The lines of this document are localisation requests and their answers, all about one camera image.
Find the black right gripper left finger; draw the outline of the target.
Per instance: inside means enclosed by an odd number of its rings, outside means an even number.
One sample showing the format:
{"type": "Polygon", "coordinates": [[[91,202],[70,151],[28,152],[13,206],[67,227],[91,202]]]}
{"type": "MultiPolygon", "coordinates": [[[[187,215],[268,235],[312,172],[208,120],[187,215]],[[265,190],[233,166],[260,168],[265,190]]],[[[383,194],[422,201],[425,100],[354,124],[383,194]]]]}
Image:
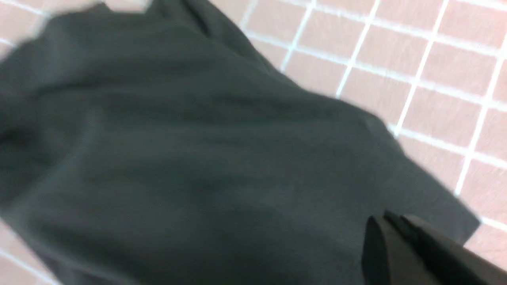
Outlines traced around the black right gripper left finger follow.
{"type": "Polygon", "coordinates": [[[398,229],[381,216],[371,216],[361,258],[366,285],[439,285],[422,258],[398,229]]]}

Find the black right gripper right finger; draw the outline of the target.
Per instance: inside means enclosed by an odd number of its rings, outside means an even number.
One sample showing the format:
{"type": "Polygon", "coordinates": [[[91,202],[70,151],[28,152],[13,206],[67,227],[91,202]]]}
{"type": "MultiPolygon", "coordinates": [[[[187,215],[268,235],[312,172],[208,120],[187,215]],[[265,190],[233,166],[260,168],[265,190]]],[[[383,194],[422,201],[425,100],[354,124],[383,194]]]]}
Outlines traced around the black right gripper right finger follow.
{"type": "Polygon", "coordinates": [[[399,218],[401,232],[442,285],[505,285],[506,271],[434,230],[415,216],[399,218]]]}

